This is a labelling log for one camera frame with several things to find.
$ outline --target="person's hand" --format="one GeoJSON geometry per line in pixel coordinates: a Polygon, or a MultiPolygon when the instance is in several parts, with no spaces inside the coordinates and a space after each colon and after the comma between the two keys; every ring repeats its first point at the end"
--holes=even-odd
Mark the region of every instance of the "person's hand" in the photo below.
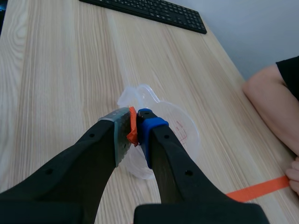
{"type": "Polygon", "coordinates": [[[285,174],[290,179],[290,187],[299,195],[299,157],[292,162],[292,168],[285,174]]]}

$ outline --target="clear plastic measuring cup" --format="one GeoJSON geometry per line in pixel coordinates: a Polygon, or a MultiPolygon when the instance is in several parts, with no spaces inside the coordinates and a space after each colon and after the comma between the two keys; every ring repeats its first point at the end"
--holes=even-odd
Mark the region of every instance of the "clear plastic measuring cup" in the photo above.
{"type": "MultiPolygon", "coordinates": [[[[117,105],[121,107],[133,106],[136,111],[142,108],[151,109],[158,117],[169,123],[169,127],[176,137],[195,161],[200,149],[199,132],[190,116],[180,107],[166,101],[161,101],[153,90],[146,84],[137,88],[127,87],[119,98],[117,105]]],[[[130,173],[141,179],[152,179],[154,173],[148,168],[143,151],[140,146],[133,145],[128,150],[127,155],[122,160],[130,173]]]]}

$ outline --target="wooden table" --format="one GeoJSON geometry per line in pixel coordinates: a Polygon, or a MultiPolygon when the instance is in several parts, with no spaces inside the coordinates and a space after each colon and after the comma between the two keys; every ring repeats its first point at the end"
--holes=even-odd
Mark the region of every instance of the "wooden table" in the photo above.
{"type": "MultiPolygon", "coordinates": [[[[0,39],[0,190],[28,177],[146,83],[184,108],[201,136],[198,166],[224,193],[280,177],[292,154],[241,91],[243,79],[213,33],[164,25],[78,0],[10,0],[0,39]]],[[[159,202],[155,180],[121,168],[97,223],[129,224],[159,202]]],[[[298,223],[290,188],[253,200],[272,224],[298,223]]]]}

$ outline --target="black t-shirt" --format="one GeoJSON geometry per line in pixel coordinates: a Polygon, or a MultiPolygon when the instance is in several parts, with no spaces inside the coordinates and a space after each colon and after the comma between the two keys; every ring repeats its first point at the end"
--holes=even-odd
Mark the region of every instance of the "black t-shirt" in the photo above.
{"type": "Polygon", "coordinates": [[[299,56],[276,64],[288,89],[299,100],[299,56]]]}

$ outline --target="orange tape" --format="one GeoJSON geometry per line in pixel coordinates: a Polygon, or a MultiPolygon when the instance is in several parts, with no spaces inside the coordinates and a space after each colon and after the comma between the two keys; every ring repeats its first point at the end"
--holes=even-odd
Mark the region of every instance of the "orange tape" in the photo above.
{"type": "Polygon", "coordinates": [[[228,193],[227,196],[239,202],[247,202],[252,199],[274,192],[276,190],[286,188],[288,186],[289,179],[286,176],[282,176],[270,181],[266,181],[247,188],[243,188],[241,190],[228,193]]]}
{"type": "Polygon", "coordinates": [[[133,106],[130,107],[129,110],[130,110],[131,132],[127,135],[127,139],[136,147],[138,146],[137,124],[136,124],[137,114],[133,106]]]}

